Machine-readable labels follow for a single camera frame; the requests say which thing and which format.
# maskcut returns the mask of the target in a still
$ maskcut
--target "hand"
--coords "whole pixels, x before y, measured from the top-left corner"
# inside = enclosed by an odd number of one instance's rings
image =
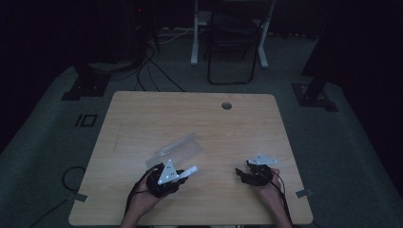
[[[164,199],[165,197],[156,198],[147,190],[147,185],[145,184],[148,175],[139,183],[136,192],[142,192],[134,194],[131,198],[129,208],[125,214],[122,221],[121,227],[136,227],[140,218],[150,212],[154,206]]]
[[[253,188],[267,209],[275,216],[277,227],[292,227],[284,210],[281,193],[278,190],[281,189],[281,184],[278,181],[279,170],[272,168],[272,172],[274,173],[272,183],[269,182],[265,186],[253,186]]]

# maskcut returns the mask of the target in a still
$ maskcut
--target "stand base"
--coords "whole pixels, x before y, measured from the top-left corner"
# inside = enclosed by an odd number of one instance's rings
[[[300,106],[324,107],[328,112],[338,112],[335,103],[331,102],[325,91],[322,91],[315,100],[307,99],[305,92],[309,85],[307,84],[291,84],[296,94]]]
[[[103,97],[110,74],[95,74],[95,82],[92,85],[82,86],[80,76],[77,77],[69,92],[65,92],[62,101],[79,101],[81,97]]]

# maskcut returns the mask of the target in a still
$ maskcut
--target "chair backrest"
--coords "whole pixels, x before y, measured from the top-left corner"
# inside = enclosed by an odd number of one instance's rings
[[[225,14],[242,20],[264,21],[273,11],[275,0],[226,0],[213,5],[212,12]]]

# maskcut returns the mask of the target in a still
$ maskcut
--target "black stand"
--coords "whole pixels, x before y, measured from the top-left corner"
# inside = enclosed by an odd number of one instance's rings
[[[74,65],[78,77],[69,92],[65,92],[62,101],[79,101],[84,97],[104,96],[110,74],[96,73],[87,63]]]
[[[328,112],[338,112],[335,103],[329,101],[323,87],[326,80],[314,78],[309,85],[291,84],[300,106],[324,107]]]

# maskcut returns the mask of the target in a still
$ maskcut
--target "wooden table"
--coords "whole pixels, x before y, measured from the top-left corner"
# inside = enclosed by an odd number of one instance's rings
[[[221,104],[232,108],[225,110]],[[155,152],[196,131],[203,151],[177,169],[199,172],[144,216],[141,225],[273,224],[273,218],[235,168],[258,153],[278,159],[295,224],[310,223],[303,185],[276,100],[265,94],[117,92],[75,201],[72,225],[118,225],[135,181]]]

